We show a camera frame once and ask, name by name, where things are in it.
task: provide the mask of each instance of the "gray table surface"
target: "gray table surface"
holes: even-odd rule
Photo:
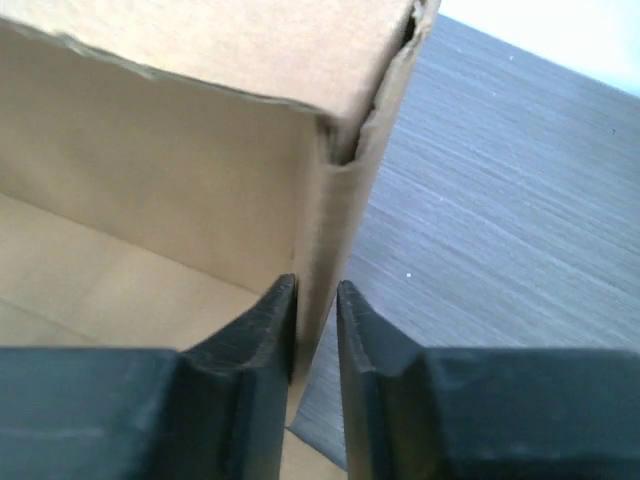
[[[640,99],[440,17],[347,276],[425,345],[640,347]],[[291,430],[344,466],[333,314]]]

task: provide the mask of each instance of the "open cardboard box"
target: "open cardboard box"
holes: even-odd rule
[[[438,3],[0,2],[0,343],[182,349],[294,272],[308,360]]]

